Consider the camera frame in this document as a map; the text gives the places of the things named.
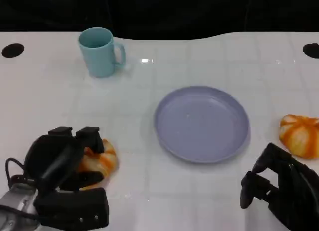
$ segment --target white table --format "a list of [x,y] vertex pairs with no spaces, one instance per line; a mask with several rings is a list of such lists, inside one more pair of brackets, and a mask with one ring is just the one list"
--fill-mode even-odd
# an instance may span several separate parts
[[[132,41],[128,65],[106,79],[88,76],[77,32],[0,33],[0,48],[22,43],[22,55],[0,57],[0,193],[4,162],[21,161],[34,140],[58,126],[98,126],[114,144],[120,168],[105,187],[106,231],[246,231],[240,181],[268,142],[280,145],[288,113],[319,117],[319,60],[303,54],[318,33],[232,33],[194,41]],[[157,142],[153,113],[161,98],[187,85],[209,85],[246,109],[252,138],[242,155],[191,165]],[[319,161],[306,164],[319,172]],[[12,174],[20,172],[12,165]],[[271,172],[266,178],[275,179]]]

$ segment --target lavender plate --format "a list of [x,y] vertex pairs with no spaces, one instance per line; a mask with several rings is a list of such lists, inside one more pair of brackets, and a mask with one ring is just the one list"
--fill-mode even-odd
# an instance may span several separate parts
[[210,87],[178,89],[159,103],[155,130],[161,146],[196,163],[215,163],[243,151],[248,116],[231,95]]

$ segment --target light blue mug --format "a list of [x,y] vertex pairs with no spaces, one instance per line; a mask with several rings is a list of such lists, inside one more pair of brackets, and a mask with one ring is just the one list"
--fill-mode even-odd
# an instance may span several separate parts
[[[108,77],[125,64],[122,44],[113,41],[113,34],[105,28],[89,28],[79,36],[79,45],[89,73],[93,77]],[[114,48],[121,52],[121,61],[115,59]]]

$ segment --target cable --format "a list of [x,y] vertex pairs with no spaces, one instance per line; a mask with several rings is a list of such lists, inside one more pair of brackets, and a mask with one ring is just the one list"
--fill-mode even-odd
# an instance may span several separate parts
[[24,212],[24,211],[21,211],[21,210],[18,210],[18,209],[15,209],[15,208],[12,208],[12,207],[6,206],[6,205],[0,205],[0,210],[14,213],[15,215],[18,215],[18,216],[23,217],[23,218],[38,220],[38,221],[40,220],[40,216],[38,216],[38,215],[30,214],[30,213],[27,213],[27,212]]
[[11,179],[11,177],[10,177],[10,172],[9,172],[9,163],[10,163],[10,161],[12,161],[15,164],[17,164],[23,170],[23,172],[25,172],[24,165],[20,161],[18,161],[17,159],[14,159],[14,158],[7,159],[5,161],[5,174],[6,174],[6,178],[8,179],[9,188],[11,188],[10,187],[10,179]]

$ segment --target toy pumpkin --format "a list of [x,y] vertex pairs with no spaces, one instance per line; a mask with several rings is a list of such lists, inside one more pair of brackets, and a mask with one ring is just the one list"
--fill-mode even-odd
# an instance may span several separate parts
[[[108,178],[117,168],[118,160],[113,146],[108,142],[107,139],[103,139],[102,142],[104,145],[103,154],[95,154],[88,147],[84,149],[84,156],[78,167],[78,172],[99,171],[103,174],[105,179]],[[99,184],[95,184],[81,188],[80,190],[92,189],[98,186]]]
[[319,119],[286,115],[280,122],[279,139],[293,155],[319,158]]

